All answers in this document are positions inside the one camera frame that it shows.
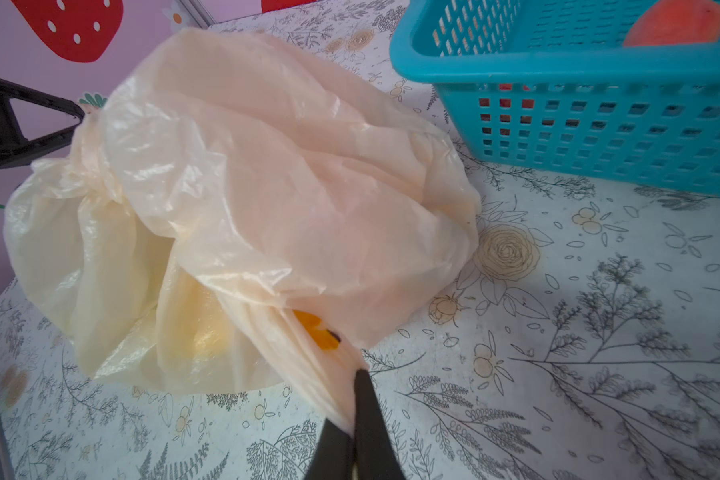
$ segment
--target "line-drawn flower print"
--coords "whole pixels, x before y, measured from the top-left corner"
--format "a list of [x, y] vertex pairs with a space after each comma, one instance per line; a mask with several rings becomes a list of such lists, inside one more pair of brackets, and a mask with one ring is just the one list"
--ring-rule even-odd
[[541, 254], [524, 227], [494, 224], [480, 234], [474, 254], [480, 271], [493, 279], [519, 280], [534, 271]]
[[406, 91], [413, 90], [412, 87], [409, 87], [405, 84], [407, 82], [405, 78], [401, 78], [399, 81], [394, 83], [394, 88], [389, 92], [389, 96], [396, 99], [399, 102], [403, 101], [403, 95]]
[[21, 395], [24, 393], [24, 389], [27, 388], [27, 382], [29, 380], [29, 374], [26, 370], [22, 370], [15, 378], [13, 378], [8, 384], [8, 394], [5, 397], [5, 405], [8, 408], [16, 405]]
[[455, 295], [436, 296], [429, 304], [429, 318], [438, 325], [445, 325], [448, 322], [456, 324], [456, 314], [467, 307], [458, 302]]
[[207, 463], [210, 444], [203, 443], [200, 449], [186, 460], [170, 463], [168, 460], [168, 444], [163, 449], [163, 453], [157, 462], [152, 465], [152, 450], [146, 453], [144, 463], [138, 468], [139, 480], [167, 480], [168, 478], [202, 478], [202, 480], [219, 480], [222, 472], [230, 459], [230, 453], [227, 452], [221, 462], [211, 470], [205, 470], [205, 475], [200, 476], [202, 467]]
[[302, 478], [317, 447], [317, 424], [305, 420], [286, 428], [277, 439], [261, 438], [246, 449], [251, 478]]
[[589, 235], [597, 235], [603, 231], [603, 225], [595, 218], [597, 212], [588, 206], [579, 209], [576, 215], [570, 219], [574, 221], [576, 225], [581, 225], [581, 228], [585, 233]]
[[371, 40], [373, 40], [373, 30], [371, 28], [355, 32], [355, 34], [347, 40], [347, 50], [350, 52], [363, 50], [371, 43]]
[[14, 363], [11, 365], [3, 374], [3, 377], [0, 379], [0, 390], [3, 391], [8, 388], [10, 383], [16, 378], [16, 371], [17, 371], [16, 364]]
[[394, 30], [398, 27], [400, 20], [405, 13], [405, 7], [402, 5], [387, 10], [387, 14], [379, 14], [373, 21], [372, 26], [378, 28], [380, 32], [390, 32], [389, 37], [392, 38]]
[[474, 360], [472, 362], [474, 372], [481, 379], [484, 379], [478, 386], [478, 390], [487, 389], [490, 385], [490, 380], [493, 380], [496, 389], [503, 395], [504, 385], [502, 384], [501, 377], [514, 383], [512, 375], [501, 366], [502, 363], [504, 363], [504, 360], [499, 360], [496, 357], [496, 340], [494, 339], [493, 332], [489, 330], [488, 344], [479, 343], [474, 347]]
[[227, 411], [239, 403], [248, 402], [248, 392], [240, 393], [209, 393], [206, 395], [206, 402], [209, 405], [217, 405], [226, 408]]
[[144, 389], [143, 387], [134, 385], [134, 388], [131, 390], [131, 394], [130, 394], [130, 395], [131, 395], [133, 398], [138, 399], [138, 398], [141, 398], [141, 396], [144, 395], [144, 394], [146, 394], [146, 393], [147, 393], [146, 389]]
[[344, 46], [344, 38], [334, 38], [326, 45], [324, 50], [325, 53], [336, 53], [342, 46]]
[[179, 417], [176, 420], [177, 435], [173, 437], [173, 440], [175, 441], [181, 438], [182, 446], [184, 445], [184, 437], [192, 436], [192, 426], [190, 425], [192, 423], [192, 420], [190, 420], [190, 414], [192, 413], [192, 407], [194, 405], [195, 397], [192, 397], [188, 406], [184, 405], [183, 407], [181, 407], [181, 412], [179, 413]]

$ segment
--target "leaf drawing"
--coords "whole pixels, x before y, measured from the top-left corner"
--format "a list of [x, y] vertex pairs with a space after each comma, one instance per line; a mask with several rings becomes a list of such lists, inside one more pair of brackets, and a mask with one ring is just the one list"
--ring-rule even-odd
[[[668, 228], [679, 231], [675, 226]], [[561, 301], [554, 308], [550, 321], [555, 332], [544, 360], [512, 360], [546, 372], [550, 390], [596, 428], [605, 427], [605, 415], [615, 417], [619, 421], [616, 432], [624, 436], [619, 447], [640, 469], [638, 478], [660, 480], [667, 474], [680, 480], [717, 480], [720, 378], [715, 370], [696, 372], [690, 378], [684, 378], [682, 372], [689, 366], [720, 364], [720, 330], [713, 345], [719, 355], [711, 360], [692, 360], [690, 347], [676, 340], [669, 330], [674, 324], [665, 325], [661, 303], [652, 300], [650, 291], [636, 283], [642, 273], [639, 260], [623, 255], [599, 262], [587, 277], [588, 290], [576, 298], [577, 306], [571, 309]], [[630, 330], [614, 336], [627, 324], [632, 325]], [[580, 329], [589, 332], [595, 342], [576, 346]], [[634, 340], [624, 340], [629, 336]], [[602, 353], [612, 349], [621, 349], [617, 360], [600, 359]], [[587, 360], [564, 360], [567, 357], [559, 355], [561, 352], [578, 356], [584, 353]], [[598, 367], [584, 384], [583, 376], [573, 370], [574, 364], [581, 369]], [[657, 404], [660, 399], [666, 400], [666, 390], [660, 391], [644, 379], [627, 379], [622, 369], [631, 366], [634, 373], [663, 372], [666, 377], [662, 384], [677, 400]]]
[[37, 441], [28, 441], [27, 449], [14, 467], [15, 475], [18, 478], [48, 478], [61, 462], [61, 454], [72, 448], [72, 440], [69, 433], [46, 431]]
[[64, 359], [64, 349], [61, 351], [61, 387], [57, 398], [57, 410], [67, 405], [67, 426], [72, 426], [78, 408], [84, 413], [83, 421], [88, 426], [109, 423], [117, 412], [117, 395], [101, 398], [104, 388], [85, 377], [83, 380], [75, 379], [77, 365]]
[[535, 296], [517, 287], [507, 288], [505, 298], [510, 298], [514, 304], [514, 311], [522, 316], [535, 319], [548, 319], [547, 308]]
[[160, 458], [155, 462], [155, 465], [150, 468], [152, 450], [149, 450], [144, 458], [144, 462], [142, 462], [138, 468], [139, 480], [190, 480], [192, 478], [197, 478], [198, 480], [219, 480], [229, 460], [230, 454], [228, 452], [214, 468], [207, 471], [205, 475], [200, 476], [202, 466], [208, 458], [208, 451], [209, 444], [204, 443], [200, 449], [187, 460], [168, 463], [168, 444], [166, 444]]
[[483, 293], [483, 296], [488, 302], [494, 305], [501, 303], [501, 299], [504, 298], [504, 292], [506, 291], [506, 280], [492, 280], [487, 276], [484, 276], [482, 280], [480, 280], [480, 292]]
[[643, 197], [657, 198], [659, 205], [674, 211], [703, 210], [710, 206], [706, 200], [712, 198], [658, 187], [635, 187], [634, 192]]
[[217, 405], [229, 411], [238, 403], [248, 402], [248, 393], [209, 393], [206, 394], [208, 405]]
[[554, 240], [549, 238], [549, 235], [545, 234], [538, 228], [529, 228], [528, 231], [530, 232], [530, 235], [534, 238], [534, 243], [536, 243], [536, 246], [547, 246], [554, 244]]
[[480, 274], [480, 270], [478, 270], [478, 266], [475, 265], [474, 262], [467, 262], [464, 268], [461, 269], [461, 273], [456, 279], [456, 289], [463, 290], [465, 288], [469, 288], [475, 282], [480, 280], [481, 276], [482, 275]]
[[[437, 389], [431, 388], [439, 383], [439, 379], [414, 376], [408, 382], [412, 390], [403, 395], [425, 405], [437, 417], [437, 423], [432, 426], [430, 433], [434, 435], [435, 442], [446, 458], [454, 461], [458, 457], [472, 475], [480, 479], [487, 480], [490, 476], [508, 478], [509, 472], [519, 474], [520, 470], [524, 472], [522, 475], [526, 478], [543, 478], [518, 457], [526, 451], [540, 454], [539, 449], [526, 438], [530, 430], [510, 421], [525, 420], [524, 417], [515, 412], [496, 408], [468, 408], [464, 410], [464, 418], [462, 418], [450, 408], [451, 404], [461, 405], [461, 403], [446, 402]], [[439, 389], [441, 392], [453, 391], [455, 395], [468, 392], [467, 389], [455, 384], [441, 384]], [[417, 437], [412, 438], [412, 442], [419, 450], [423, 448]], [[486, 442], [497, 448], [506, 459], [500, 462], [491, 456], [484, 446]], [[421, 463], [418, 465], [422, 470], [417, 470], [413, 474], [419, 476], [421, 473], [420, 479], [429, 478], [426, 476], [426, 468], [421, 466]]]
[[485, 315], [488, 312], [489, 305], [490, 303], [487, 300], [483, 300], [474, 308], [474, 311], [480, 316]]
[[302, 478], [316, 447], [317, 425], [311, 420], [286, 428], [272, 442], [260, 439], [246, 449], [251, 478]]
[[626, 228], [623, 226], [616, 226], [616, 225], [603, 225], [603, 228], [607, 228], [608, 230], [611, 230], [613, 232], [628, 232]]
[[547, 285], [554, 288], [555, 290], [560, 289], [560, 282], [558, 282], [555, 277], [550, 274], [544, 274], [544, 278], [547, 279]]
[[554, 480], [582, 480], [580, 476], [574, 475], [567, 470], [555, 470], [552, 475], [554, 475]]
[[418, 430], [414, 432], [414, 436], [410, 438], [410, 442], [411, 463], [408, 465], [408, 469], [411, 471], [411, 474], [415, 475], [419, 480], [440, 480], [443, 474], [434, 474], [434, 456], [430, 453], [432, 445], [426, 445], [424, 443], [424, 439], [419, 436]]
[[21, 335], [24, 330], [24, 325], [27, 323], [27, 319], [22, 318], [21, 314], [17, 311], [13, 311], [8, 316], [8, 328], [5, 330], [5, 339], [8, 341], [8, 352], [17, 359], [21, 346], [24, 344], [24, 335]]
[[550, 178], [547, 175], [539, 175], [539, 172], [533, 168], [502, 168], [496, 164], [477, 160], [461, 139], [454, 139], [454, 146], [462, 158], [469, 160], [469, 163], [465, 161], [468, 164], [468, 172], [480, 171], [486, 178], [485, 182], [496, 190], [503, 190], [505, 181], [514, 180], [529, 192], [547, 198], [562, 194], [564, 198], [582, 200], [583, 198], [593, 197], [595, 194], [594, 184], [586, 177], [558, 175]]
[[150, 434], [149, 429], [144, 425], [144, 414], [137, 410], [128, 410], [124, 403], [120, 404], [122, 421], [120, 422], [120, 433], [131, 433], [131, 440], [134, 442], [134, 452], [141, 452], [146, 447], [146, 440]]
[[[387, 426], [387, 434], [389, 434], [389, 442], [392, 445], [392, 450], [394, 450], [394, 456], [397, 458], [398, 464], [403, 466], [408, 461], [408, 452], [405, 451], [405, 447], [408, 445], [408, 441], [404, 440], [405, 429], [400, 422], [392, 419], [392, 410], [387, 407], [386, 398], [379, 395], [378, 406], [382, 411], [384, 424]], [[403, 415], [410, 419], [405, 410], [403, 410]]]
[[518, 308], [514, 304], [514, 300], [512, 300], [511, 296], [504, 297], [503, 305], [504, 305], [504, 309], [507, 311], [507, 313], [509, 313], [512, 316], [518, 315]]
[[504, 396], [504, 384], [501, 381], [501, 377], [494, 376], [494, 385], [496, 385], [496, 388], [499, 390], [499, 393]]
[[391, 372], [392, 370], [399, 370], [406, 366], [413, 365], [414, 363], [421, 360], [424, 355], [426, 355], [426, 352], [421, 354], [418, 358], [413, 359], [410, 362], [403, 363], [401, 365], [395, 365], [394, 361], [390, 360], [389, 355], [381, 355], [365, 349], [363, 349], [362, 355], [365, 361], [368, 362], [368, 364], [371, 366], [371, 369], [368, 371], [370, 372], [371, 377], [374, 377], [375, 375], [382, 372]]

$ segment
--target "floral tablecloth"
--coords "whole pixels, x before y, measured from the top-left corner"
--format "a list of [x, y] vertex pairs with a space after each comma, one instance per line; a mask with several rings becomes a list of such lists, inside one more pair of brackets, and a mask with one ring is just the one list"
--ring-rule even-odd
[[[410, 479], [720, 478], [720, 198], [474, 161], [388, 44], [405, 0], [214, 26], [342, 65], [451, 133], [482, 193], [480, 248], [365, 353]], [[288, 385], [172, 396], [99, 385], [14, 283], [0, 416], [17, 478], [293, 478], [322, 418]]]

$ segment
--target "peach plastic bag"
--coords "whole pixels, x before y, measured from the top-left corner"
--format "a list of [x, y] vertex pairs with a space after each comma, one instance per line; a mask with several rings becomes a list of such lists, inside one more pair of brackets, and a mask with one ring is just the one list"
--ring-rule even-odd
[[275, 38], [185, 29], [38, 160], [6, 207], [28, 298], [101, 381], [239, 392], [286, 380], [354, 427], [359, 348], [477, 245], [448, 136]]

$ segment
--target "red object in basket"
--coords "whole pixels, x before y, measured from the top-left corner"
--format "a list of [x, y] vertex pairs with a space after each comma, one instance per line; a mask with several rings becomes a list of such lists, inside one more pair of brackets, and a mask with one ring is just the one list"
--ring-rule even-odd
[[316, 1], [317, 0], [262, 0], [262, 12], [282, 10], [283, 8], [305, 5]]
[[711, 43], [720, 40], [720, 4], [712, 0], [659, 0], [637, 19], [625, 47]]
[[123, 20], [123, 0], [11, 0], [34, 33], [72, 62], [95, 62]]
[[[510, 91], [512, 90], [512, 84], [499, 84], [499, 90], [501, 91]], [[530, 87], [527, 85], [523, 85], [524, 91], [530, 91]], [[524, 98], [522, 101], [523, 108], [533, 108], [536, 104], [536, 101], [532, 98]], [[503, 108], [509, 108], [512, 106], [512, 102], [508, 98], [500, 98], [499, 99], [499, 107]]]

